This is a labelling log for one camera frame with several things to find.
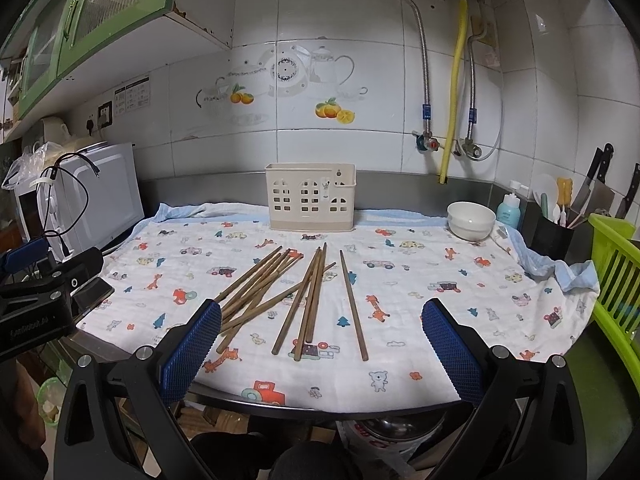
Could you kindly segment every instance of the beige plastic basket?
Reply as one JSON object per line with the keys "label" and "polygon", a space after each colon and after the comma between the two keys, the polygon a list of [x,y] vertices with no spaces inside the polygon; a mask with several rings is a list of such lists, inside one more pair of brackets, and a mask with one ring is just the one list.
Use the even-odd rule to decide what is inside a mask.
{"label": "beige plastic basket", "polygon": [[265,172],[271,229],[353,229],[353,164],[270,164]]}

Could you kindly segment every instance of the cabinet handle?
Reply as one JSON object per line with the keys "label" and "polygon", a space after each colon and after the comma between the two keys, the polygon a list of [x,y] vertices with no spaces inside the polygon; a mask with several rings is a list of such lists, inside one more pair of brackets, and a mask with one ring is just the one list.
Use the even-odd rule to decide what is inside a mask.
{"label": "cabinet handle", "polygon": [[78,2],[80,0],[73,0],[70,4],[69,4],[69,12],[66,15],[66,22],[65,22],[65,28],[62,31],[63,36],[65,37],[65,40],[69,39],[69,34],[70,34],[70,29],[71,29],[71,22],[73,21],[74,18],[74,14],[76,13],[76,7],[78,6]]}

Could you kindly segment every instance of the pile of chopsticks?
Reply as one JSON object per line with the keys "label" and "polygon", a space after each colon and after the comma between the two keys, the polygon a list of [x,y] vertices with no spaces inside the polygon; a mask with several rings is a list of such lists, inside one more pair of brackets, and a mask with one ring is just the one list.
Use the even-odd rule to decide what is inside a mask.
{"label": "pile of chopsticks", "polygon": [[[235,291],[236,288],[246,280],[246,283],[241,286],[240,289],[222,307],[222,327],[220,329],[220,334],[225,335],[225,338],[216,348],[216,352],[219,354],[222,354],[225,349],[228,348],[233,338],[238,334],[245,323],[251,321],[253,318],[259,316],[270,308],[273,308],[294,292],[296,293],[295,298],[293,299],[293,303],[291,303],[289,312],[282,324],[282,328],[280,329],[280,333],[273,345],[271,353],[273,355],[277,355],[280,352],[284,339],[287,336],[287,332],[291,327],[291,323],[293,322],[296,312],[302,303],[303,297],[305,297],[305,293],[306,299],[303,305],[305,311],[302,317],[302,323],[300,324],[300,331],[298,333],[298,339],[296,340],[293,359],[295,361],[300,361],[304,349],[304,342],[310,344],[313,341],[316,317],[318,316],[318,303],[320,298],[320,288],[322,286],[322,276],[335,265],[335,262],[326,266],[326,244],[324,244],[322,249],[318,247],[306,269],[305,277],[301,282],[289,287],[287,290],[277,294],[270,300],[262,301],[271,285],[273,285],[276,280],[278,280],[303,257],[302,254],[299,253],[296,253],[294,257],[289,256],[291,249],[287,249],[283,253],[280,253],[281,248],[282,246],[278,247],[260,262],[255,264],[215,298],[214,301],[216,303],[226,300],[226,298],[228,298],[229,295],[231,295],[233,291]],[[353,291],[351,290],[351,282],[348,278],[348,271],[342,251],[340,251],[340,258],[342,261],[342,272],[351,304],[351,315],[353,317],[356,334],[358,336],[362,360],[366,361],[369,359],[369,356],[367,354],[364,336],[362,335],[360,319],[358,318],[358,311],[356,309]]]}

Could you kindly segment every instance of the black utensil container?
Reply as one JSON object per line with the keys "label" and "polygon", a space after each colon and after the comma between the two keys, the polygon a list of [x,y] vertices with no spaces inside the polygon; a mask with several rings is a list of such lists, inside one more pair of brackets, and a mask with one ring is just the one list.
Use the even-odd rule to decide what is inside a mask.
{"label": "black utensil container", "polygon": [[529,249],[552,260],[564,260],[574,230],[562,227],[540,215]]}

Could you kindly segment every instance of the instruction label on wall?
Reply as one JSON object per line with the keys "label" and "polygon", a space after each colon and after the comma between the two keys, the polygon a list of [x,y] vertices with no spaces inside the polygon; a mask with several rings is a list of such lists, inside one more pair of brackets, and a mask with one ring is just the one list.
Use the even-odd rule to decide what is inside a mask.
{"label": "instruction label on wall", "polygon": [[113,114],[119,116],[143,108],[151,104],[151,88],[149,78],[139,79],[131,84],[118,88],[114,92],[113,105],[115,110]]}

